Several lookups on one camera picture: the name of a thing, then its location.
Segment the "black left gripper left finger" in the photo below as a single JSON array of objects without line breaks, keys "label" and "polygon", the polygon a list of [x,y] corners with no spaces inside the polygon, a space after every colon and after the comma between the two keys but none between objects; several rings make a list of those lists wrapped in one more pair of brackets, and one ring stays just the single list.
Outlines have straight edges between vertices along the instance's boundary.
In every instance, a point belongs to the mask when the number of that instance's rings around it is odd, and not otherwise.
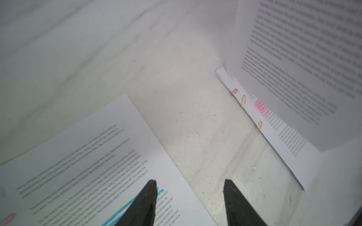
[{"label": "black left gripper left finger", "polygon": [[115,226],[153,226],[156,201],[156,181],[149,180]]}]

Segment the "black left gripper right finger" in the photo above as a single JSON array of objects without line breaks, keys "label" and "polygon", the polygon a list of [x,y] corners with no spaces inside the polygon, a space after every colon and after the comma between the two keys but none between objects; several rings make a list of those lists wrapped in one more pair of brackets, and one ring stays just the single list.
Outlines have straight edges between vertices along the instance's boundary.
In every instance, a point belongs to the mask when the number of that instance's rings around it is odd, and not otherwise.
[{"label": "black left gripper right finger", "polygon": [[223,187],[228,226],[267,226],[231,179]]}]

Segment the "pink highlighted paper document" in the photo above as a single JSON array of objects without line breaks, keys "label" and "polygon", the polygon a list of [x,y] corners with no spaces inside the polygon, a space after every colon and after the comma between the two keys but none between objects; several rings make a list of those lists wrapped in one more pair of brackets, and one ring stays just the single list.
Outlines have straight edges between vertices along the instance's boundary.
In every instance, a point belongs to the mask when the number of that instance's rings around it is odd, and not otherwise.
[{"label": "pink highlighted paper document", "polygon": [[216,69],[215,74],[230,92],[238,89],[234,97],[239,104],[242,95],[246,95],[244,110],[256,126],[259,121],[263,122],[260,132],[289,167],[302,188],[308,191],[323,165],[326,154],[320,152],[299,132],[287,125],[246,86],[228,75],[224,67]]}]

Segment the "purple highlighted paper document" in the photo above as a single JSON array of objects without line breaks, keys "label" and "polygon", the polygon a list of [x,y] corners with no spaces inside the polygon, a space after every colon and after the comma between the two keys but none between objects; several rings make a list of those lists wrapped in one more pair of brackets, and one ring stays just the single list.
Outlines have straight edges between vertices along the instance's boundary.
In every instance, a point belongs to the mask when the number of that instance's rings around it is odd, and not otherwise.
[{"label": "purple highlighted paper document", "polygon": [[239,1],[226,70],[320,151],[361,138],[361,1]]}]

